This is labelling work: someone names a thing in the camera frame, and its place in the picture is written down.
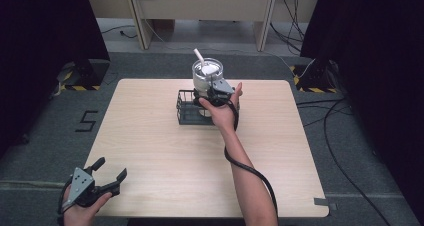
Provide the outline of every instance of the gray carpet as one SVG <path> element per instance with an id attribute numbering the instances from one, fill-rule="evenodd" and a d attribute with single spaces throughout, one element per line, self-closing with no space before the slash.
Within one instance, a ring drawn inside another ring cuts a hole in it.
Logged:
<path id="1" fill-rule="evenodd" d="M 30 142 L 9 148 L 0 160 L 0 225 L 55 225 L 60 190 L 76 166 L 83 167 L 118 81 L 122 78 L 191 78 L 191 54 L 110 53 L 111 65 L 99 91 L 62 91 L 53 98 L 29 132 Z M 341 93 L 302 93 L 296 91 L 291 73 L 273 56 L 203 55 L 224 64 L 228 79 L 274 79 L 291 83 L 296 102 L 342 98 Z M 304 59 L 286 58 L 288 64 Z M 315 104 L 331 107 L 333 103 Z M 340 112 L 327 120 L 331 148 L 339 164 L 353 182 L 369 196 L 391 225 L 419 225 L 390 173 L 368 142 L 347 101 Z M 91 132 L 76 132 L 96 121 Z M 320 120 L 327 108 L 300 107 L 304 125 Z M 361 197 L 337 168 L 325 143 L 323 120 L 305 126 L 318 174 L 332 205 L 330 215 L 320 219 L 281 219 L 283 225 L 385 225 L 376 211 Z M 37 181 L 34 186 L 22 181 Z M 142 219 L 138 225 L 212 225 L 183 219 Z M 127 219 L 99 217 L 95 225 L 127 225 Z"/>

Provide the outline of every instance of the metal basket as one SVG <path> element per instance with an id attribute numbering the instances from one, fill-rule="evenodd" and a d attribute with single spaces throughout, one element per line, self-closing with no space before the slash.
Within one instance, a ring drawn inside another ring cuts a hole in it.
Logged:
<path id="1" fill-rule="evenodd" d="M 212 117 L 205 108 L 194 104 L 194 90 L 179 90 L 177 117 L 180 125 L 213 125 Z"/>

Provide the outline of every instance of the forearm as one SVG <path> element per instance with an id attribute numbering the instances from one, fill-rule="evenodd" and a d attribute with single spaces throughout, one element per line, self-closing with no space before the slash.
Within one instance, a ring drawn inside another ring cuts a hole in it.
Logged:
<path id="1" fill-rule="evenodd" d="M 231 129 L 220 129 L 228 154 L 236 161 L 253 168 L 237 134 Z M 262 180 L 256 175 L 231 164 L 237 198 L 246 225 L 277 225 L 277 216 Z"/>

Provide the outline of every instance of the black mesh basket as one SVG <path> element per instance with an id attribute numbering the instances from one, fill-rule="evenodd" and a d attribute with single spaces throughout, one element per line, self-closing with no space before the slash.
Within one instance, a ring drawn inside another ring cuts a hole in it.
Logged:
<path id="1" fill-rule="evenodd" d="M 177 117 L 181 125 L 213 125 L 209 112 L 193 103 L 194 90 L 179 90 Z"/>

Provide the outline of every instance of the silver canister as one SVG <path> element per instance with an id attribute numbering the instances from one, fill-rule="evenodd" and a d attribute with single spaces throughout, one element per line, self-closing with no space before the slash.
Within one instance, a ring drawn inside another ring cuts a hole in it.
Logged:
<path id="1" fill-rule="evenodd" d="M 200 60 L 194 62 L 192 66 L 193 84 L 200 96 L 207 97 L 207 91 L 211 87 L 212 82 L 223 79 L 224 67 L 221 62 L 213 58 L 205 58 L 203 67 L 207 68 L 202 71 L 202 62 Z"/>

